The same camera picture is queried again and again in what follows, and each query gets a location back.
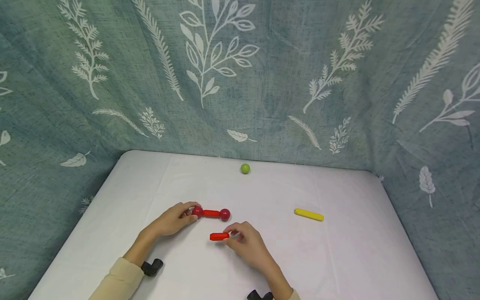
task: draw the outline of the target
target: patterned fabric backdrop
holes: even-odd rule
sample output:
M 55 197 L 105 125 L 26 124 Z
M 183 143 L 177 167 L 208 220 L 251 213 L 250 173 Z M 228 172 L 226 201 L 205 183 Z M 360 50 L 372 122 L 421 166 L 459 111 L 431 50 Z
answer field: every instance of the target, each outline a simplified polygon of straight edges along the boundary
M 1 1 L 0 299 L 131 149 L 374 172 L 439 298 L 480 299 L 479 46 L 474 0 Z

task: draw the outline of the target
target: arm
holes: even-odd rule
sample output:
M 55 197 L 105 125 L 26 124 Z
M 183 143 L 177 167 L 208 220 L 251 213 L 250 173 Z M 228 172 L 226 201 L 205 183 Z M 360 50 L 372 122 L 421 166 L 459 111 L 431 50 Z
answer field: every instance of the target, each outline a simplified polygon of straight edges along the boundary
M 232 236 L 238 234 L 238 237 L 223 242 L 264 275 L 276 300 L 300 300 L 265 246 L 262 236 L 250 223 L 234 223 L 223 232 L 229 232 Z
M 145 227 L 125 255 L 119 258 L 103 278 L 89 300 L 128 300 L 143 278 L 141 266 L 159 237 L 177 233 L 197 220 L 190 208 L 197 202 L 178 203 Z

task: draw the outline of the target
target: yellow stick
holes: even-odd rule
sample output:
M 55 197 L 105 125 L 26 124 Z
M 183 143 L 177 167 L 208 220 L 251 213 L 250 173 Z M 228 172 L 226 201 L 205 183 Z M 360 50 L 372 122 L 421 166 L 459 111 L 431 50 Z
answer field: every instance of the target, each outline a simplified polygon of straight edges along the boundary
M 306 218 L 310 218 L 310 219 L 313 219 L 313 220 L 317 220 L 317 221 L 323 221 L 324 220 L 323 215 L 313 213 L 313 212 L 309 212 L 308 210 L 295 208 L 294 212 L 295 212 L 296 215 L 304 216 Z

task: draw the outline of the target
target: small green ball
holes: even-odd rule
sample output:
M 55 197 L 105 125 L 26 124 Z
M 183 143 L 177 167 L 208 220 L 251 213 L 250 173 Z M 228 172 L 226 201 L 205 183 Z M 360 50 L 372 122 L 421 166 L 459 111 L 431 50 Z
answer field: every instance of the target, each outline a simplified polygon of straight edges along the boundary
M 248 174 L 248 172 L 250 172 L 250 166 L 248 164 L 243 164 L 241 165 L 240 170 L 243 174 Z

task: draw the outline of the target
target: black clamp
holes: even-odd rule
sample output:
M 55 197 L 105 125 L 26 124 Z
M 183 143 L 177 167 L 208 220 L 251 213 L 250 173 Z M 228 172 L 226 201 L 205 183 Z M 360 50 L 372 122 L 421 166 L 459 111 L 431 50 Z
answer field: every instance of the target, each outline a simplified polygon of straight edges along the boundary
M 257 290 L 254 289 L 250 294 L 247 296 L 247 300 L 273 300 L 273 294 L 272 292 L 268 292 L 265 294 L 265 296 L 262 298 L 260 295 L 257 293 Z
M 156 258 L 153 260 L 152 264 L 144 262 L 142 265 L 142 271 L 145 275 L 153 277 L 157 274 L 157 272 L 163 267 L 163 261 Z

